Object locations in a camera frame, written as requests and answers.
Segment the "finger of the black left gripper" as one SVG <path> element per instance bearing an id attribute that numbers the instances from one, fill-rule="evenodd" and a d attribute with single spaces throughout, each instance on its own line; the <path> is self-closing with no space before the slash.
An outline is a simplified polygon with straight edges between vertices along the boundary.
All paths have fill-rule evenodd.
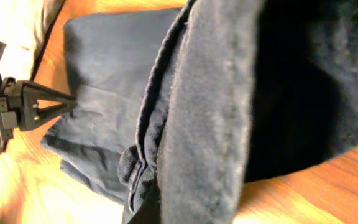
<path id="1" fill-rule="evenodd" d="M 77 106 L 74 96 L 53 90 L 32 81 L 19 81 L 21 86 L 21 131 L 39 128 L 52 119 Z M 57 105 L 40 108 L 39 100 L 56 102 Z"/>

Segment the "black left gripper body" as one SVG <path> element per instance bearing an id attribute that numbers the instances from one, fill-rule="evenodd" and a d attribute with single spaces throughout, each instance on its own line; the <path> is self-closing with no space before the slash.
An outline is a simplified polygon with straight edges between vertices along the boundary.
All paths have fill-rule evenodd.
<path id="1" fill-rule="evenodd" d="M 6 45 L 0 43 L 0 61 Z M 19 127 L 21 120 L 22 81 L 7 77 L 2 80 L 0 74 L 0 133 L 2 140 L 14 137 L 13 129 Z"/>

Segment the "dark blue shorts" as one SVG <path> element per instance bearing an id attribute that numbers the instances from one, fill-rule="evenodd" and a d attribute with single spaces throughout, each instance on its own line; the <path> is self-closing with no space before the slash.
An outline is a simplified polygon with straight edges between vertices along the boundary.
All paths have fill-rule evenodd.
<path id="1" fill-rule="evenodd" d="M 41 144 L 124 223 L 231 223 L 245 183 L 358 146 L 358 1 L 188 1 L 65 26 Z"/>

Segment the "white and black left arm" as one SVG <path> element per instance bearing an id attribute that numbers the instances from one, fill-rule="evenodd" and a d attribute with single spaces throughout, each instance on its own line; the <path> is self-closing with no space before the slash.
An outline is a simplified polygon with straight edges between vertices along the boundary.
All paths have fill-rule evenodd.
<path id="1" fill-rule="evenodd" d="M 0 42 L 0 61 L 5 48 L 6 44 Z M 14 137 L 14 129 L 37 129 L 76 105 L 73 96 L 30 80 L 1 78 L 0 74 L 0 133 L 4 141 Z"/>

